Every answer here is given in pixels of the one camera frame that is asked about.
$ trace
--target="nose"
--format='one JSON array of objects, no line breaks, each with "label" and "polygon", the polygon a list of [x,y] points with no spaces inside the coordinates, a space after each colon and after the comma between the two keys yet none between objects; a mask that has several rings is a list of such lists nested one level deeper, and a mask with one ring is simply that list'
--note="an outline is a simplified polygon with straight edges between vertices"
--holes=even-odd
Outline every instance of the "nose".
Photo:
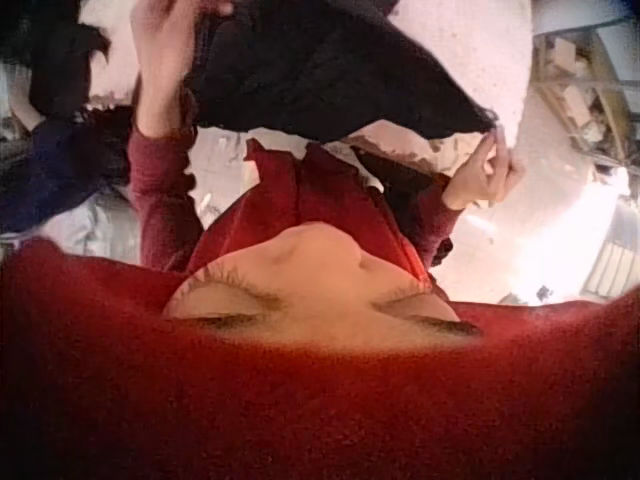
[{"label": "nose", "polygon": [[325,223],[307,223],[288,231],[283,239],[282,262],[301,262],[317,272],[335,267],[359,267],[363,260],[360,245],[347,233]]}]

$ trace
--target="red sweater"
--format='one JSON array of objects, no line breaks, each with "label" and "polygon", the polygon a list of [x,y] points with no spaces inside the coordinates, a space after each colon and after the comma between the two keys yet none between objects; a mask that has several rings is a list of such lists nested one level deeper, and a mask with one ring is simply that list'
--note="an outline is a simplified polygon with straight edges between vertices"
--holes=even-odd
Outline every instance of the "red sweater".
[{"label": "red sweater", "polygon": [[[164,321],[189,272],[304,221],[331,223],[425,274],[380,195],[317,147],[297,163],[254,143],[260,185],[202,234],[183,174],[189,145],[131,141],[151,268],[67,256],[44,241],[3,266],[8,473],[603,478],[630,468],[640,441],[638,291],[607,306],[452,303],[485,331],[481,344],[393,355],[234,345]],[[434,192],[416,204],[427,260],[455,221]]]}]

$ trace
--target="red sleeve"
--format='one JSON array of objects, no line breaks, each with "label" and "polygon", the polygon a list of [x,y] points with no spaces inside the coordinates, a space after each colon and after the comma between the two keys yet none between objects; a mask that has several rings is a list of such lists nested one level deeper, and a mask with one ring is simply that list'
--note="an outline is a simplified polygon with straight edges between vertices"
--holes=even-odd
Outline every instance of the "red sleeve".
[{"label": "red sleeve", "polygon": [[411,205],[411,242],[428,268],[440,243],[451,235],[462,210],[451,210],[442,203],[442,187],[433,185],[415,196]]},{"label": "red sleeve", "polygon": [[192,129],[150,139],[134,130],[129,140],[131,196],[140,220],[140,260],[144,267],[183,271],[202,235],[188,192],[195,187],[188,151]]}]

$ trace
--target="red fabric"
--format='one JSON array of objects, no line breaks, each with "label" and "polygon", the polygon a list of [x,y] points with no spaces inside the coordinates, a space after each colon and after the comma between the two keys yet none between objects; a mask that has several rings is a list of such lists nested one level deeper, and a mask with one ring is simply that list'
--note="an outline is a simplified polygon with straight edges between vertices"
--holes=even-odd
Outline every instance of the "red fabric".
[{"label": "red fabric", "polygon": [[[190,255],[189,180],[165,163],[184,151],[151,158],[137,140],[136,204],[156,271],[41,240],[3,266],[1,453],[18,478],[602,478],[633,460],[638,291],[607,306],[453,303],[487,332],[453,350],[225,343],[159,317],[186,274],[157,270],[194,271],[306,220],[414,275],[421,262],[348,167],[315,148],[297,164],[258,145],[262,183]],[[177,177],[155,178],[156,166]]]}]

